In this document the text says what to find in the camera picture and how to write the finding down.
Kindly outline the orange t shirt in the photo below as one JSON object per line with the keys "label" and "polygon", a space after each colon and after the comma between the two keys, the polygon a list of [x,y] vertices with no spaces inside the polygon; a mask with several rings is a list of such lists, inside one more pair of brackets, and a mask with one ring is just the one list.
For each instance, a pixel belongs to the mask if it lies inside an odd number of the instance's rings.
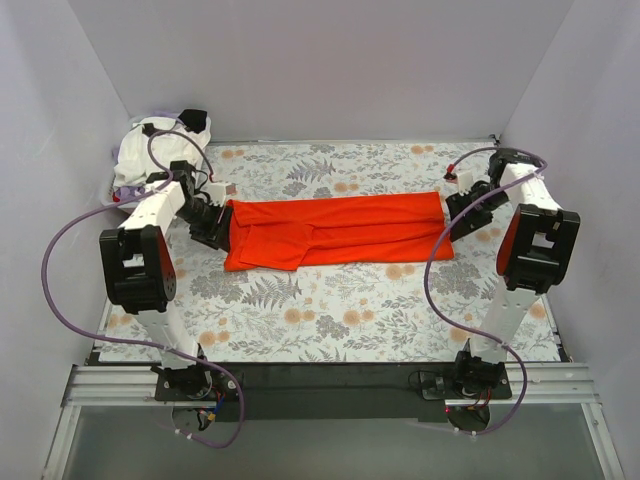
{"label": "orange t shirt", "polygon": [[454,258],[436,242],[445,216],[436,192],[272,202],[233,201],[228,272]]}

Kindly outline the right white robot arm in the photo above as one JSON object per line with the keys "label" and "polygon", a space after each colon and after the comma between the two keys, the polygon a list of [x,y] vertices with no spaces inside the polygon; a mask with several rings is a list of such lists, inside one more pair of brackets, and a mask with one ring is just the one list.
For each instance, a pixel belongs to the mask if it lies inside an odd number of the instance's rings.
{"label": "right white robot arm", "polygon": [[502,205],[513,207],[496,256],[493,300],[454,361],[452,384],[467,398],[490,395],[505,384],[505,347],[529,309],[565,278],[581,224],[579,214],[562,208],[546,188],[546,161],[520,149],[489,151],[487,179],[474,180],[454,164],[445,173],[458,188],[446,199],[451,241],[489,225]]}

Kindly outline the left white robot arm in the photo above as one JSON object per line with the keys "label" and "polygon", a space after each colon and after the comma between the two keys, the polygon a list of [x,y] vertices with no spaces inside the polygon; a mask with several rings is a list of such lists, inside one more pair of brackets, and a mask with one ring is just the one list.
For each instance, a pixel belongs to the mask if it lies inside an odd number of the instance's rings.
{"label": "left white robot arm", "polygon": [[171,222],[179,218],[189,225],[192,240],[228,252],[231,187],[218,184],[212,199],[200,198],[194,166],[173,161],[170,173],[173,177],[166,188],[142,200],[118,228],[101,233],[100,253],[108,298],[134,316],[156,344],[161,358],[156,372],[165,386],[190,399],[204,399],[213,380],[198,362],[204,357],[202,348],[174,304],[178,279],[166,235]]}

